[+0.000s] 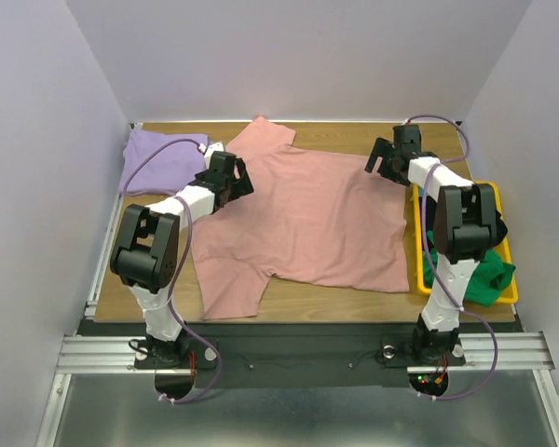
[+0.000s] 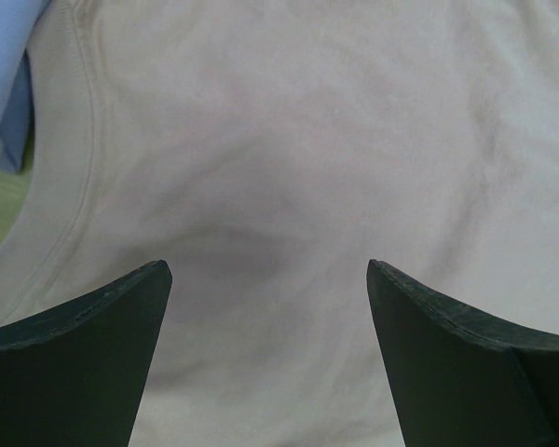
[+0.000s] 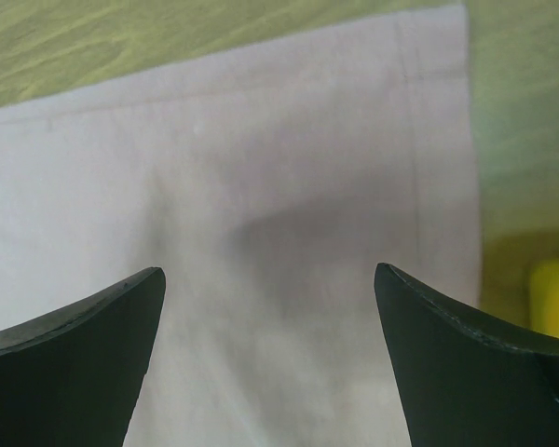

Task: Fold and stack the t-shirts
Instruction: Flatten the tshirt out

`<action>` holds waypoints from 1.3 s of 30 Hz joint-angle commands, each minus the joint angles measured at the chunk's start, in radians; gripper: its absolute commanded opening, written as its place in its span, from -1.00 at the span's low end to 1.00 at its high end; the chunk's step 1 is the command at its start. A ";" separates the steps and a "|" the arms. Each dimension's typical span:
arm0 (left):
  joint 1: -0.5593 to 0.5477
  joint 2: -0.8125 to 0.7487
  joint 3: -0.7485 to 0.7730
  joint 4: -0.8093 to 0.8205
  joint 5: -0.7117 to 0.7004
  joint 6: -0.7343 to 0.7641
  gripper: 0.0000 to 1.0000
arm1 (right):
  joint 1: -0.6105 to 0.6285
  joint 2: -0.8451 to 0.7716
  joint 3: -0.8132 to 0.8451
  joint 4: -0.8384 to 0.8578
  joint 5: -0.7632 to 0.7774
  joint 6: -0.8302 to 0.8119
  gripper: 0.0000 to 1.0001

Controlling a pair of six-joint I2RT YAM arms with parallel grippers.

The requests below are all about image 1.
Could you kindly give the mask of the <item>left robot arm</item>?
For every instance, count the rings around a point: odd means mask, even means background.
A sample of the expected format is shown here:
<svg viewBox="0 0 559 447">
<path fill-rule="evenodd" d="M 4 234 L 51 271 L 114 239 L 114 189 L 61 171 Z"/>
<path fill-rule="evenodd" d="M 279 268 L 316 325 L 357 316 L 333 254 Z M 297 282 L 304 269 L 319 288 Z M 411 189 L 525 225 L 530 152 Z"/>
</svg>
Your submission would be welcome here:
<svg viewBox="0 0 559 447">
<path fill-rule="evenodd" d="M 254 192 L 242 158 L 224 150 L 205 156 L 206 168 L 173 196 L 148 206 L 131 204 L 122 215 L 110 270 L 142 309 L 143 340 L 130 343 L 143 368 L 178 368 L 188 359 L 184 320 L 172 292 L 192 243 L 196 220 Z"/>
</svg>

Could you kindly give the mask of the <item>pink t-shirt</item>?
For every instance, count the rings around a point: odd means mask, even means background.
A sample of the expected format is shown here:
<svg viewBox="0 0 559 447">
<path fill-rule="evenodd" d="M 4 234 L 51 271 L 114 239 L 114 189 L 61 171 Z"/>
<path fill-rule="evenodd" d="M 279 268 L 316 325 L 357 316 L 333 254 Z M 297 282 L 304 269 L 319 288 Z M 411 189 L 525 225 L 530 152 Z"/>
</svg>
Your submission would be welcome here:
<svg viewBox="0 0 559 447">
<path fill-rule="evenodd" d="M 206 319 L 255 316 L 272 277 L 409 289 L 404 187 L 367 173 L 363 156 L 299 149 L 294 137 L 258 117 L 227 146 L 245 161 L 253 192 L 194 224 Z"/>
</svg>

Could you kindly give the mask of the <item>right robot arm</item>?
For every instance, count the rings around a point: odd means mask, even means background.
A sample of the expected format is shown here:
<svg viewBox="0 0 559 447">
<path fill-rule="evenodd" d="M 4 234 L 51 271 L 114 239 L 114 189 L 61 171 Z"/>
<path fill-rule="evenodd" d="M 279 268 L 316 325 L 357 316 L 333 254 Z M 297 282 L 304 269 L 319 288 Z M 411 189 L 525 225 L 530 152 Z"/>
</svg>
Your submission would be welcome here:
<svg viewBox="0 0 559 447">
<path fill-rule="evenodd" d="M 435 154 L 424 152 L 415 124 L 394 127 L 391 142 L 377 138 L 364 170 L 404 186 L 416 185 L 425 200 L 436 203 L 434 280 L 410 341 L 413 358 L 431 363 L 454 351 L 471 276 L 497 245 L 494 188 L 459 176 Z"/>
</svg>

